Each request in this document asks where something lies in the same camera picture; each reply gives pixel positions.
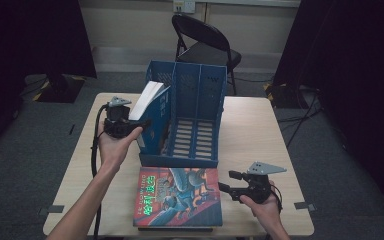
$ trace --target hand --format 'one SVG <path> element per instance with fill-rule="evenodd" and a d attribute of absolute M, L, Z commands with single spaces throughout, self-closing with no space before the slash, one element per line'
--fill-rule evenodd
<path fill-rule="evenodd" d="M 245 195 L 240 196 L 240 199 L 245 205 L 251 208 L 254 217 L 257 217 L 258 222 L 260 222 L 261 226 L 273 239 L 289 239 L 280 220 L 277 199 L 273 194 L 271 194 L 262 204 L 255 203 L 251 198 Z"/>
<path fill-rule="evenodd" d="M 99 137 L 99 152 L 101 156 L 101 168 L 108 167 L 114 173 L 120 170 L 120 165 L 126 158 L 127 150 L 130 144 L 136 140 L 141 134 L 142 127 L 135 128 L 127 137 L 116 139 L 108 136 L 104 131 L 104 123 L 100 122 L 98 133 L 102 133 Z"/>

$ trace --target blue file organizer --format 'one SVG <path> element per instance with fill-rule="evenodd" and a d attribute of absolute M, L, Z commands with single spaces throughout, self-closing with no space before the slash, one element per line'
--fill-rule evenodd
<path fill-rule="evenodd" d="M 142 166 L 216 168 L 226 67 L 151 61 L 151 80 L 172 88 L 171 123 L 162 153 L 140 153 Z"/>

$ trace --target person's left hand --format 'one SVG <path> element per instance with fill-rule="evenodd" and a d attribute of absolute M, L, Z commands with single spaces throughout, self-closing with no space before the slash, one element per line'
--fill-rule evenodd
<path fill-rule="evenodd" d="M 99 152 L 101 156 L 101 167 L 109 167 L 112 171 L 117 173 L 120 170 L 120 165 L 126 158 L 127 150 L 130 144 L 136 140 L 141 134 L 142 127 L 135 128 L 127 137 L 116 139 L 108 136 L 104 131 L 104 123 L 99 123 L 98 134 L 102 133 L 99 137 Z"/>

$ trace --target chair backrest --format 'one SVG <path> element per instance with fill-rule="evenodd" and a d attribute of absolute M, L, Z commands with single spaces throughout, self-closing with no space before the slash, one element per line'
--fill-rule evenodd
<path fill-rule="evenodd" d="M 217 28 L 195 18 L 175 14 L 171 22 L 180 40 L 182 34 L 222 51 L 230 51 L 229 41 Z"/>

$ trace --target gray carpet floor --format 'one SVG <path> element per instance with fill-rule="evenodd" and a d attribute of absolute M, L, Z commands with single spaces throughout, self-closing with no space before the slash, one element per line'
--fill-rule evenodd
<path fill-rule="evenodd" d="M 263 85 L 272 74 L 238 73 L 239 96 L 265 97 Z M 26 78 L 26 92 L 42 76 Z M 44 239 L 52 205 L 95 96 L 100 92 L 140 93 L 145 73 L 99 73 L 86 80 L 74 103 L 32 101 L 23 96 L 16 118 L 0 136 L 0 239 Z M 305 93 L 308 102 L 312 93 Z M 314 110 L 321 106 L 315 102 Z M 278 119 L 301 117 L 304 109 L 275 109 Z M 279 124 L 285 143 L 296 122 Z M 306 120 L 288 147 L 315 233 L 302 239 L 384 239 L 384 197 L 367 172 L 338 138 L 339 130 L 321 112 Z"/>

